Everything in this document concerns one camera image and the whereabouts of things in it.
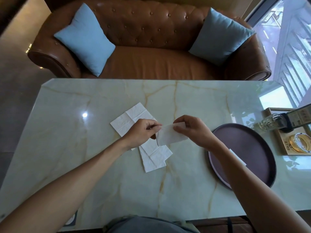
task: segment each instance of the light blue pillow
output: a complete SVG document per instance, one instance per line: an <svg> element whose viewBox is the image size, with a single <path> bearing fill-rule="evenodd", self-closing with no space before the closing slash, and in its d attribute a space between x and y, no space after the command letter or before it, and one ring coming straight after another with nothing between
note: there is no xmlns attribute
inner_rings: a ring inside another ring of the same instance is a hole
<svg viewBox="0 0 311 233"><path fill-rule="evenodd" d="M221 66L254 33L211 8L189 52Z"/></svg>
<svg viewBox="0 0 311 233"><path fill-rule="evenodd" d="M54 34L94 74L99 76L115 50L104 35L94 13L83 3L70 25Z"/></svg>

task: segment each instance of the glass ashtray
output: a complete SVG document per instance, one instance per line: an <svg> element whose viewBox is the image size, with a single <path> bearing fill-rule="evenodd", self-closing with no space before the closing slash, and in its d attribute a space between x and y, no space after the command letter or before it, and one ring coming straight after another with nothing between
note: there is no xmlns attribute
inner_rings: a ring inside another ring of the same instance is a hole
<svg viewBox="0 0 311 233"><path fill-rule="evenodd" d="M305 133L296 133L291 135L289 143L293 149L299 153L311 153L311 137Z"/></svg>

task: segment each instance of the person's left hand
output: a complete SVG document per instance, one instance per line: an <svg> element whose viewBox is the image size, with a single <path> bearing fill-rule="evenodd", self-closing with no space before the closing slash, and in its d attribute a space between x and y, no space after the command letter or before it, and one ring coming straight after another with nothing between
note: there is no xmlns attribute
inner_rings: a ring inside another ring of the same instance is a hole
<svg viewBox="0 0 311 233"><path fill-rule="evenodd" d="M160 131L162 124L151 119L138 119L138 121L121 138L126 141L128 149L144 144L150 137L155 139L155 134Z"/></svg>

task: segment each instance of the table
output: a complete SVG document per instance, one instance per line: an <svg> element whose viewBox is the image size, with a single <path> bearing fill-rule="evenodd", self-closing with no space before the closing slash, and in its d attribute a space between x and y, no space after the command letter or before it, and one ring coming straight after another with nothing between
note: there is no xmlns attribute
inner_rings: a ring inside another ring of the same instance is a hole
<svg viewBox="0 0 311 233"><path fill-rule="evenodd" d="M268 106L291 106L277 82L52 79L41 86L3 182L0 216L116 141L109 123L138 102L164 125L190 114L212 130L260 120ZM281 156L273 133L263 137L277 164L272 189L294 210L311 209L311 158ZM138 149L124 153L80 206L76 225L62 231L103 227L127 214L170 221L244 214L202 148L190 140L169 148L167 166L149 173Z"/></svg>

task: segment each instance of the clothing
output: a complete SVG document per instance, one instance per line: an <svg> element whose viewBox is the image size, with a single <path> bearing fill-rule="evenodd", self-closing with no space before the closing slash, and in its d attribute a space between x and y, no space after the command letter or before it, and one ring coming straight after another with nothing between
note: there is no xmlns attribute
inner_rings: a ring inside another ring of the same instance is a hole
<svg viewBox="0 0 311 233"><path fill-rule="evenodd" d="M173 222L165 221L163 219L152 217L127 216L111 221L106 227L104 227L103 232L198 233L199 231L194 227L194 225L190 223L182 222L180 224L176 224Z"/></svg>

